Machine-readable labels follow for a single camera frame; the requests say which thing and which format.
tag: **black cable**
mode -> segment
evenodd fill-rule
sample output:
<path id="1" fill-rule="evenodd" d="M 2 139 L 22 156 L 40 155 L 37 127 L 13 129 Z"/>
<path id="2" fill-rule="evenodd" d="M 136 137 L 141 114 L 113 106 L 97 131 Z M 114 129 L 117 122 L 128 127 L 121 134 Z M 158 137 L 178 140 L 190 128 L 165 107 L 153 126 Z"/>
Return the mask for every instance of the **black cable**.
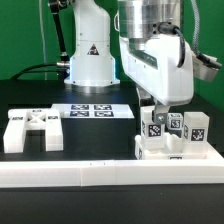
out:
<path id="1" fill-rule="evenodd" d="M 44 64 L 39 64 L 39 65 L 34 65 L 34 66 L 30 66 L 28 68 L 23 69 L 22 71 L 20 71 L 19 73 L 13 75 L 10 79 L 11 80 L 16 80 L 18 79 L 22 74 L 33 70 L 33 69 L 37 69 L 37 68 L 44 68 L 44 67 L 51 67 L 51 66 L 57 66 L 57 63 L 44 63 Z"/>
<path id="2" fill-rule="evenodd" d="M 65 41 L 64 41 L 64 36 L 61 28 L 61 22 L 59 18 L 59 14 L 53 14 L 54 22 L 55 22 L 55 27 L 58 35 L 58 42 L 59 42 L 59 47 L 61 52 L 66 52 L 65 48 Z"/>
<path id="3" fill-rule="evenodd" d="M 169 23 L 161 23 L 158 27 L 158 30 L 160 33 L 163 33 L 163 34 L 170 34 L 170 35 L 177 34 L 180 37 L 181 55 L 180 55 L 180 60 L 177 67 L 181 68 L 184 64 L 185 57 L 186 57 L 186 46 L 185 46 L 184 36 L 181 33 L 179 27 Z"/>
<path id="4" fill-rule="evenodd" d="M 183 34 L 180 32 L 179 28 L 175 28 L 174 31 L 180 37 L 181 56 L 180 56 L 180 60 L 179 60 L 177 67 L 181 68 L 184 64 L 185 56 L 186 56 L 185 39 L 184 39 Z"/>
<path id="5" fill-rule="evenodd" d="M 195 53 L 196 57 L 198 57 L 200 54 L 200 51 L 198 49 L 200 34 L 200 13 L 196 0 L 191 0 L 191 5 L 194 13 L 193 52 Z"/>
<path id="6" fill-rule="evenodd" d="M 201 54 L 199 52 L 197 58 L 203 62 L 204 65 L 206 65 L 209 68 L 213 68 L 213 69 L 221 69 L 222 68 L 222 64 L 220 64 L 217 61 L 211 60 L 210 58 L 208 58 L 207 56 L 205 56 L 204 54 Z"/>
<path id="7" fill-rule="evenodd" d="M 45 73 L 45 72 L 55 72 L 55 73 L 58 73 L 58 72 L 65 72 L 66 69 L 61 69 L 61 70 L 36 70 L 36 71 L 25 71 L 25 72 L 21 72 L 20 73 L 20 76 L 23 75 L 23 74 L 28 74 L 28 73 Z"/>

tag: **cable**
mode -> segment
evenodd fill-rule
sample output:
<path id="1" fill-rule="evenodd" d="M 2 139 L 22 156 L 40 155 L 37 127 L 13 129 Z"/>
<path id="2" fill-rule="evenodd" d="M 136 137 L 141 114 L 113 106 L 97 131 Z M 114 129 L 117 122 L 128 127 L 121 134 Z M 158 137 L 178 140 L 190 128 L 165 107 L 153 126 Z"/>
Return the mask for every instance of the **cable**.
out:
<path id="1" fill-rule="evenodd" d="M 216 62 L 209 57 L 205 56 L 198 50 L 199 45 L 199 33 L 200 33 L 200 14 L 197 6 L 196 0 L 191 0 L 191 5 L 194 12 L 194 20 L 195 20 L 195 26 L 194 26 L 194 35 L 193 35 L 193 51 L 196 55 L 196 57 L 204 63 L 209 68 L 213 69 L 220 69 L 222 67 L 222 64 L 219 62 Z"/>
<path id="2" fill-rule="evenodd" d="M 192 8 L 193 8 L 194 20 L 195 20 L 194 35 L 193 35 L 193 51 L 194 51 L 194 53 L 197 57 L 197 56 L 200 55 L 200 52 L 198 50 L 199 33 L 200 33 L 200 14 L 199 14 L 197 2 L 195 0 L 191 0 L 191 5 L 192 5 Z"/>
<path id="3" fill-rule="evenodd" d="M 177 34 L 180 37 L 181 54 L 180 54 L 180 60 L 177 67 L 181 68 L 184 64 L 185 57 L 186 57 L 186 45 L 185 45 L 184 36 L 181 33 L 179 27 L 169 23 L 161 23 L 158 27 L 158 30 L 160 33 L 163 33 L 163 34 L 170 34 L 170 35 Z"/>
<path id="4" fill-rule="evenodd" d="M 33 69 L 37 69 L 37 68 L 44 68 L 44 67 L 51 67 L 51 66 L 57 66 L 56 63 L 44 63 L 44 64 L 39 64 L 39 65 L 34 65 L 34 66 L 31 66 L 31 67 L 28 67 L 28 68 L 25 68 L 23 69 L 21 72 L 13 75 L 10 79 L 11 80 L 16 80 L 18 79 L 22 74 L 30 71 L 30 70 L 33 70 Z"/>
<path id="5" fill-rule="evenodd" d="M 40 16 L 40 31 L 41 31 L 41 38 L 42 38 L 42 44 L 43 44 L 43 57 L 44 57 L 44 63 L 47 63 L 46 41 L 45 41 L 44 24 L 43 24 L 43 7 L 42 7 L 42 0 L 39 0 L 39 16 Z"/>
<path id="6" fill-rule="evenodd" d="M 65 41 L 64 41 L 64 36 L 62 32 L 62 27 L 61 27 L 61 21 L 59 17 L 59 11 L 61 9 L 67 8 L 67 4 L 69 4 L 68 1 L 63 0 L 63 1 L 56 1 L 56 0 L 49 0 L 48 6 L 50 7 L 50 10 L 52 12 L 52 16 L 54 19 L 55 23 L 55 28 L 56 28 L 56 33 L 58 37 L 58 43 L 61 51 L 61 61 L 68 62 L 69 61 L 69 56 L 66 52 L 66 47 L 65 47 Z"/>
<path id="7" fill-rule="evenodd" d="M 184 64 L 185 56 L 186 56 L 185 39 L 184 39 L 183 34 L 180 32 L 179 28 L 175 28 L 174 31 L 180 37 L 181 56 L 180 56 L 180 60 L 179 60 L 177 67 L 181 68 Z"/>
<path id="8" fill-rule="evenodd" d="M 20 72 L 20 73 L 18 73 L 18 76 L 17 76 L 17 79 L 21 76 L 21 75 L 23 75 L 23 74 L 28 74 L 28 73 L 45 73 L 45 72 L 55 72 L 55 73 L 58 73 L 58 72 L 65 72 L 66 71 L 66 69 L 61 69 L 61 70 L 36 70 L 36 71 L 25 71 L 25 72 Z"/>

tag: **warning label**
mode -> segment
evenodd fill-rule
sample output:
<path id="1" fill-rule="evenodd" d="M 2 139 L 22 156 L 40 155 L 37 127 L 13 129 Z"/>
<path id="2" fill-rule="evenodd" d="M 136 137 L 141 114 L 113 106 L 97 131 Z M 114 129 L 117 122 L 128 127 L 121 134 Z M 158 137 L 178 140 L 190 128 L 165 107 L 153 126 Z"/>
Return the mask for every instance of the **warning label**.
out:
<path id="1" fill-rule="evenodd" d="M 96 45 L 93 44 L 93 46 L 90 48 L 88 55 L 99 55 L 98 50 L 96 49 Z"/>

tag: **black tabletop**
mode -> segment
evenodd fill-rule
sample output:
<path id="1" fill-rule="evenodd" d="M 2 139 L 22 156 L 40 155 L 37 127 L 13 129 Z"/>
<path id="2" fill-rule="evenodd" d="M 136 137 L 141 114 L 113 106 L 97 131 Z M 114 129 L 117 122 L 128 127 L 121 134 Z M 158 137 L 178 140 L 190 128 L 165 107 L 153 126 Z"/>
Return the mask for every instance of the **black tabletop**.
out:
<path id="1" fill-rule="evenodd" d="M 134 159 L 140 133 L 138 98 L 133 84 L 119 91 L 82 94 L 58 81 L 0 81 L 0 160 L 58 161 Z M 43 133 L 28 133 L 24 153 L 6 155 L 2 136 L 7 111 L 64 104 L 128 104 L 135 119 L 63 119 L 64 151 L 47 153 Z M 173 112 L 203 111 L 210 117 L 208 141 L 224 149 L 223 113 L 195 95 Z M 223 223 L 224 186 L 147 185 L 0 189 L 0 223 Z"/>

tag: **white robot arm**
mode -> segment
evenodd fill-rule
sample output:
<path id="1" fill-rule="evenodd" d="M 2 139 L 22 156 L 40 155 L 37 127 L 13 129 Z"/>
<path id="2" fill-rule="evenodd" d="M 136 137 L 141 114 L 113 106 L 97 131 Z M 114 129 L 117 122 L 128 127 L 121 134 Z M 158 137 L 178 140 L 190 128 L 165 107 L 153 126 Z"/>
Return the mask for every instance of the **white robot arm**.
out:
<path id="1" fill-rule="evenodd" d="M 107 87 L 117 86 L 120 81 L 115 76 L 115 59 L 110 54 L 108 13 L 94 0 L 50 0 L 54 19 L 57 19 L 55 14 L 69 4 L 74 10 L 76 52 L 69 60 L 70 74 L 65 83 L 69 88 L 88 93 L 100 93 L 107 91 Z M 61 54 L 65 55 L 60 26 L 56 24 L 56 28 Z"/>
<path id="2" fill-rule="evenodd" d="M 175 32 L 180 8 L 179 0 L 118 0 L 123 68 L 153 97 L 156 123 L 165 123 L 170 106 L 193 97 L 191 49 Z"/>

